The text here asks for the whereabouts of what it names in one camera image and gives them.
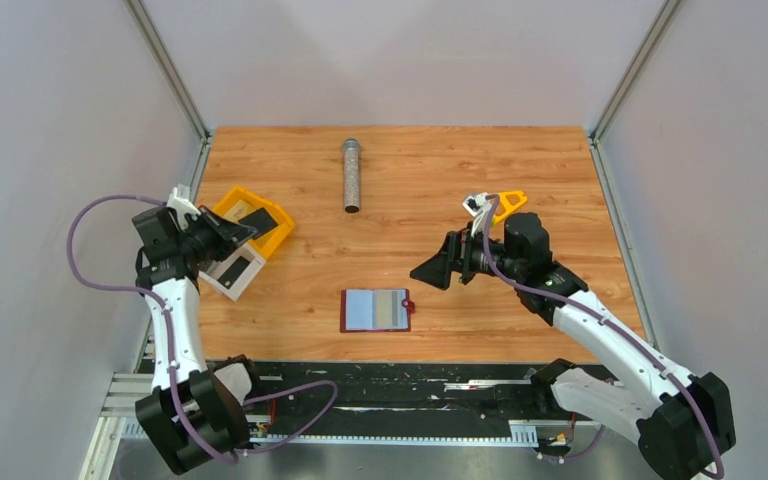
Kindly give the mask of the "black VIP credit card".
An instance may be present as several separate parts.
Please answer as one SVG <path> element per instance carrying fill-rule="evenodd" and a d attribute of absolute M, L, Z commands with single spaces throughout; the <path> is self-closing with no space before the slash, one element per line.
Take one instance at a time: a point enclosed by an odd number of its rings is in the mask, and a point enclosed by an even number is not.
<path fill-rule="evenodd" d="M 244 274 L 245 270 L 249 267 L 250 261 L 245 257 L 239 256 L 233 262 L 231 262 L 227 269 L 219 277 L 219 283 L 226 289 L 230 290 L 233 285 Z"/>

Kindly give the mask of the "red leather card holder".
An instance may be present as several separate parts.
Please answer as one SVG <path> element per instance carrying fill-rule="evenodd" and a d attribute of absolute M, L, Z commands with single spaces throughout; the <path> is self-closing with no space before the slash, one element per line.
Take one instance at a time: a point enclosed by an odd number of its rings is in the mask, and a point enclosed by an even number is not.
<path fill-rule="evenodd" d="M 408 289 L 345 289 L 341 333 L 409 332 L 415 303 Z"/>

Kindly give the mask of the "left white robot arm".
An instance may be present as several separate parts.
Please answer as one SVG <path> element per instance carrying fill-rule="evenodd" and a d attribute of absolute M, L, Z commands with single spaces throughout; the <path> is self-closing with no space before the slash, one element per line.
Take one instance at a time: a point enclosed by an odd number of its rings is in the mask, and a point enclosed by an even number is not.
<path fill-rule="evenodd" d="M 168 206 L 132 219 L 146 263 L 136 286 L 152 314 L 158 349 L 151 392 L 135 404 L 137 420 L 176 475 L 216 459 L 235 463 L 250 440 L 243 402 L 252 390 L 243 355 L 206 364 L 198 327 L 198 276 L 205 262 L 227 259 L 256 228 L 206 207 L 177 215 Z"/>

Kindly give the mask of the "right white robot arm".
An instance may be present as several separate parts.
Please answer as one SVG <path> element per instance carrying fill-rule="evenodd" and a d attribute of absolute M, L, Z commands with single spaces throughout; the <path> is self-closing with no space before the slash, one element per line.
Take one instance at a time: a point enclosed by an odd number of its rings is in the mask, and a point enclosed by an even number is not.
<path fill-rule="evenodd" d="M 637 445 L 663 479 L 725 476 L 723 454 L 736 444 L 730 390 L 715 373 L 697 375 L 625 326 L 589 286 L 555 260 L 535 213 L 515 213 L 501 240 L 471 222 L 450 231 L 436 254 L 410 276 L 440 290 L 453 274 L 477 274 L 512 286 L 521 304 L 596 356 L 615 381 L 599 380 L 559 358 L 535 383 L 553 405 L 580 413 Z"/>

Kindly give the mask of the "yellow plastic bin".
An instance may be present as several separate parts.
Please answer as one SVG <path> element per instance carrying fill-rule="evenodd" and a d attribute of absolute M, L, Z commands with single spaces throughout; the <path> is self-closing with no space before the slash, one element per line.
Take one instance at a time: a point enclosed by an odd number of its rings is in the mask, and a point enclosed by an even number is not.
<path fill-rule="evenodd" d="M 240 186 L 233 187 L 213 208 L 223 218 L 250 226 L 256 234 L 248 244 L 269 260 L 295 230 L 295 221 L 277 203 Z"/>

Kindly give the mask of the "white plastic bin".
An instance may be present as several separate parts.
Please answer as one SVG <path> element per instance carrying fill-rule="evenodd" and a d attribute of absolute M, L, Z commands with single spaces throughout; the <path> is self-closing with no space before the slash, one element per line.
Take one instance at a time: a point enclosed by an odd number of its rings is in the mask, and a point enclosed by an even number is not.
<path fill-rule="evenodd" d="M 266 263 L 266 259 L 246 243 L 226 260 L 204 261 L 199 277 L 221 295 L 237 301 Z"/>

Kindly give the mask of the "grey metal tube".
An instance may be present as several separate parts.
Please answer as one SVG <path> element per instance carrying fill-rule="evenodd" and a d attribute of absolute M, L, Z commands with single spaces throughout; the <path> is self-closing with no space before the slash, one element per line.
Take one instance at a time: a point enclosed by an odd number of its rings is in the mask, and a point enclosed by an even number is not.
<path fill-rule="evenodd" d="M 353 214 L 360 210 L 360 160 L 361 146 L 355 138 L 348 138 L 342 145 L 343 153 L 343 203 L 344 210 Z"/>

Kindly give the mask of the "yellow green triangular bracket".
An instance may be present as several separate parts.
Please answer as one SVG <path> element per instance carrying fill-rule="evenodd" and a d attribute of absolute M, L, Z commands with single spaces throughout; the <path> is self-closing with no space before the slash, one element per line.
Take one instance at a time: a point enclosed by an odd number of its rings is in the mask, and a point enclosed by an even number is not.
<path fill-rule="evenodd" d="M 496 207 L 492 215 L 492 224 L 498 225 L 523 207 L 528 202 L 528 197 L 522 190 L 512 190 L 496 193 L 495 201 Z"/>

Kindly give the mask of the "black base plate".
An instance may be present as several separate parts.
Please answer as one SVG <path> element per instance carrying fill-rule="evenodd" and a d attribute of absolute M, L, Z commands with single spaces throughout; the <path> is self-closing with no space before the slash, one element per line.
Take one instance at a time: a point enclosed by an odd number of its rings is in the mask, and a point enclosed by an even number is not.
<path fill-rule="evenodd" d="M 272 362 L 255 365 L 252 397 L 286 396 L 246 406 L 255 431 L 270 436 L 305 432 L 332 418 L 469 417 L 567 430 L 583 415 L 560 409 L 532 382 L 536 364 Z"/>

